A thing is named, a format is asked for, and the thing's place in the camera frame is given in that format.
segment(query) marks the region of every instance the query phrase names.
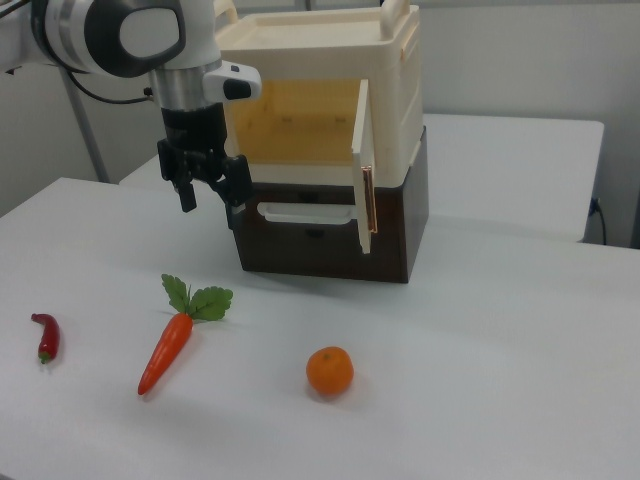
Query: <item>white table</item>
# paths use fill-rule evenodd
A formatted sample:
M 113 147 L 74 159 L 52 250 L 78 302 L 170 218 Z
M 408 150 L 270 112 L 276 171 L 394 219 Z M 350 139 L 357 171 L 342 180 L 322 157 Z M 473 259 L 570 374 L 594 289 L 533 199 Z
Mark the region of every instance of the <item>white table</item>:
M 500 233 L 584 237 L 604 126 L 534 118 L 424 115 L 433 214 Z M 154 157 L 120 185 L 170 191 Z M 215 195 L 194 182 L 196 196 Z
M 163 272 L 235 297 L 142 400 Z M 60 180 L 0 220 L 0 474 L 635 480 L 639 285 L 637 251 L 435 217 L 409 285 L 251 274 L 213 198 Z M 331 344 L 356 376 L 325 402 Z

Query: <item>drawer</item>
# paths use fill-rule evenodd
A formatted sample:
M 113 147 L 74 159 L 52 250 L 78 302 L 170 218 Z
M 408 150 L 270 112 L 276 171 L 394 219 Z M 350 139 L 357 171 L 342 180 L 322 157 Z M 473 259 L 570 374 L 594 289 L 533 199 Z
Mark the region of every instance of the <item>drawer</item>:
M 270 80 L 262 97 L 227 108 L 233 154 L 256 183 L 350 186 L 353 204 L 263 202 L 269 222 L 339 225 L 355 220 L 362 252 L 377 231 L 369 81 Z
M 408 282 L 429 215 L 424 135 L 420 143 L 403 185 L 376 188 L 378 232 L 371 237 L 369 254 L 362 253 L 358 225 L 345 218 L 349 211 L 331 212 L 335 205 L 354 204 L 352 187 L 258 183 L 255 197 L 233 226 L 242 267 L 252 272 Z M 260 213 L 260 204 L 286 207 Z M 295 204 L 310 205 L 305 214 L 313 211 L 330 218 L 324 223 L 267 220 L 274 213 L 298 215 L 292 209 Z

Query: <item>white wall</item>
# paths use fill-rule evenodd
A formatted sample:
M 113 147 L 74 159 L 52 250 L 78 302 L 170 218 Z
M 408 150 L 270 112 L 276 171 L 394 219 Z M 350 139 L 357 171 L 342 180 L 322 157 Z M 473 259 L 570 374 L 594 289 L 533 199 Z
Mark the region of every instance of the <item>white wall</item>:
M 628 246 L 640 188 L 640 5 L 427 8 L 422 32 L 427 112 L 605 124 L 595 194 L 609 243 Z M 600 241 L 595 217 L 587 233 Z
M 95 180 L 57 68 L 0 74 L 0 216 L 60 177 Z

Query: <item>open cabinet door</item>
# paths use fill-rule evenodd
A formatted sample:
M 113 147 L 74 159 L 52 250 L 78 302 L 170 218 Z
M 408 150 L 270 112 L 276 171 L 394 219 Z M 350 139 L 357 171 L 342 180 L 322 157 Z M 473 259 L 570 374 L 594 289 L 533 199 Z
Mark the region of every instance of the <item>open cabinet door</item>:
M 353 193 L 358 220 L 358 235 L 362 253 L 371 252 L 371 234 L 378 231 L 374 196 L 375 159 L 373 152 L 373 128 L 369 105 L 369 81 L 360 82 L 358 110 L 353 128 Z

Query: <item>orange carrot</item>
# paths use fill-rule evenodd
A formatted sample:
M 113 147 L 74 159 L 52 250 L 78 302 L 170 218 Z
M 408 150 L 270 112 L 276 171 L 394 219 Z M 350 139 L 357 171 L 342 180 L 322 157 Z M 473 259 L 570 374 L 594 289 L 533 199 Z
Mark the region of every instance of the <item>orange carrot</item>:
M 182 347 L 191 336 L 193 320 L 186 313 L 176 313 L 167 324 L 151 355 L 147 368 L 138 385 L 138 395 L 144 395 L 153 388 L 160 377 L 176 359 Z
M 191 296 L 191 287 L 177 277 L 162 275 L 162 286 L 169 295 L 169 305 L 176 313 L 162 332 L 153 355 L 145 368 L 138 395 L 144 395 L 157 383 L 185 346 L 194 321 L 212 322 L 221 320 L 231 306 L 233 292 L 220 287 L 198 290 Z

